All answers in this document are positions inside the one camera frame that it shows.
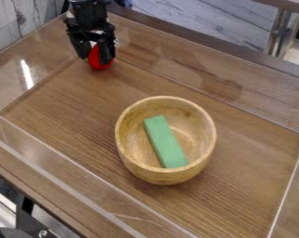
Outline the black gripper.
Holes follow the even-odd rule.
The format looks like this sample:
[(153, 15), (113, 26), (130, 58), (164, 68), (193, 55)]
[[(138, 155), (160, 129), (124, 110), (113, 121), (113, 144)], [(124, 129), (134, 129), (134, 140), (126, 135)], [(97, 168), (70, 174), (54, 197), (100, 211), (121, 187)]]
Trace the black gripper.
[(98, 47), (98, 58), (102, 65), (108, 65), (114, 59), (114, 30), (116, 27), (104, 21), (96, 26), (82, 26), (74, 18), (64, 20), (66, 34), (78, 57), (85, 60), (90, 52), (90, 42), (96, 42)]

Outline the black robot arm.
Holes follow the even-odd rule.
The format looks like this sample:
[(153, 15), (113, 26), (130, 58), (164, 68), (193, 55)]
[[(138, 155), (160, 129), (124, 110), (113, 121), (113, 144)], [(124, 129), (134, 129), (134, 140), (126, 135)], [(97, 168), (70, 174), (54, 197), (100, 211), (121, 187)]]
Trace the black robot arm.
[(114, 26), (109, 23), (112, 0), (68, 0), (66, 34), (82, 60), (96, 70), (108, 69), (114, 62)]

